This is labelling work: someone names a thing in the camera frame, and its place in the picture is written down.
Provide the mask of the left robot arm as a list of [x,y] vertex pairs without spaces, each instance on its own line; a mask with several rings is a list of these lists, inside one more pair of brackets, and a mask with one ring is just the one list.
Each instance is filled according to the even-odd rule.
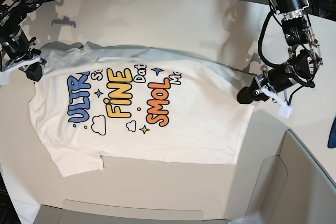
[[[308,0],[268,0],[270,11],[262,25],[258,39],[258,55],[263,62],[261,74],[253,78],[251,85],[237,94],[240,104],[267,101],[281,102],[278,93],[286,92],[294,85],[314,88],[314,79],[323,64],[320,46],[314,37],[306,12]],[[264,56],[262,44],[271,18],[282,15],[278,23],[288,45],[289,58],[283,63],[272,63]]]

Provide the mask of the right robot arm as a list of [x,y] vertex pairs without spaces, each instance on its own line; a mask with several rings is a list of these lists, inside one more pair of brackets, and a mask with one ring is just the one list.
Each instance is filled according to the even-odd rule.
[[33,48],[36,38],[27,39],[20,24],[49,0],[1,0],[1,85],[9,84],[10,73],[16,69],[26,77],[39,81],[46,60]]

